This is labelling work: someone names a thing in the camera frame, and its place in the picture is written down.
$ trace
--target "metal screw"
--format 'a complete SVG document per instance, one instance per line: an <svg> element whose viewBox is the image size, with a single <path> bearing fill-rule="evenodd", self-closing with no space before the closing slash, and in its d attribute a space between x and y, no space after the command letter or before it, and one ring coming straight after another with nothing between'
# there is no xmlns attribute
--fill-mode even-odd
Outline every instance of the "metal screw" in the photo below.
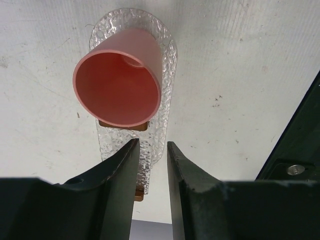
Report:
<svg viewBox="0 0 320 240"><path fill-rule="evenodd" d="M302 174L305 171L305 167L301 165L292 165L286 169L287 174L295 176Z"/></svg>

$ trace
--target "pink cup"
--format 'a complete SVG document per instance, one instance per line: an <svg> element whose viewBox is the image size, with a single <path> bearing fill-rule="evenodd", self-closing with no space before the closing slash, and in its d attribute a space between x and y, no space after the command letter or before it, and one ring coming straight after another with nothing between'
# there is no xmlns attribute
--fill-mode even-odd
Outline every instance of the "pink cup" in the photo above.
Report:
<svg viewBox="0 0 320 240"><path fill-rule="evenodd" d="M73 88L82 106L117 127L150 120L161 102L162 52L143 29L116 33L84 56L73 72Z"/></svg>

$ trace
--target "gray floor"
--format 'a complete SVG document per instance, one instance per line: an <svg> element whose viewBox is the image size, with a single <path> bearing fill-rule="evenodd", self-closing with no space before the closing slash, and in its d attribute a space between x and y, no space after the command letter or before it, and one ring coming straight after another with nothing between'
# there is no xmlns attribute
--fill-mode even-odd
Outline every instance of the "gray floor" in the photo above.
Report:
<svg viewBox="0 0 320 240"><path fill-rule="evenodd" d="M132 220L129 240L173 240L172 225Z"/></svg>

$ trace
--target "white table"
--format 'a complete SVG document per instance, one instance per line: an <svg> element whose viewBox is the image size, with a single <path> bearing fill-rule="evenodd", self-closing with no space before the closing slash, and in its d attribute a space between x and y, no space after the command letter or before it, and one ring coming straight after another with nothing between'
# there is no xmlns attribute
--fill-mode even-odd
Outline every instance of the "white table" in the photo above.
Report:
<svg viewBox="0 0 320 240"><path fill-rule="evenodd" d="M72 73L93 25L121 7L177 42L167 141L218 179L255 179L319 71L318 0L0 0L0 176L63 183L101 161ZM134 219L171 222L166 158Z"/></svg>

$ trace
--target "textured plastic holder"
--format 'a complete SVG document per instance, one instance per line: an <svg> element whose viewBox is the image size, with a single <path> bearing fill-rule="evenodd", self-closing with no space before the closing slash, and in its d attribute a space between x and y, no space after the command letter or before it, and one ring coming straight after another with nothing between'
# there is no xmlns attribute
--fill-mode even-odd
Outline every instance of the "textured plastic holder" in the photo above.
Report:
<svg viewBox="0 0 320 240"><path fill-rule="evenodd" d="M160 107L155 116L150 119L146 131L103 127L99 125L98 120L96 126L103 160L115 154L130 139L140 139L137 184L143 188L144 194L148 194L151 168L160 160L164 152L178 52L176 43L167 27L154 15L135 8L120 8L104 15L92 30L89 42L90 51L110 36L130 28L148 31L161 48L162 90Z"/></svg>

